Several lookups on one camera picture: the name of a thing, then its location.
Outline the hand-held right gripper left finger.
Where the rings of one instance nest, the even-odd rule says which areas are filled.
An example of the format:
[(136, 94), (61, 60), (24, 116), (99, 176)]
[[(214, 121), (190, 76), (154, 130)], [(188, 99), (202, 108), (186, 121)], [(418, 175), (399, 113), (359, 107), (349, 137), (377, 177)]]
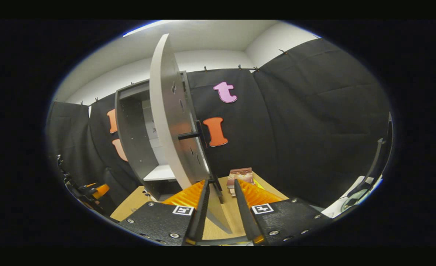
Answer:
[(202, 240), (210, 187), (202, 180), (163, 202), (146, 202), (118, 225), (157, 245), (196, 245)]

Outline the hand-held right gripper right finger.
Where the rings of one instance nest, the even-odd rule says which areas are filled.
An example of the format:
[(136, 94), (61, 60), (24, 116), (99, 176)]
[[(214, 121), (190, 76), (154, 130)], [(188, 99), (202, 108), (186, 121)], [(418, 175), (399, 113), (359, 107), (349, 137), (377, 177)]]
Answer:
[(282, 199), (243, 180), (234, 181), (246, 237), (254, 245), (290, 245), (333, 220), (299, 198)]

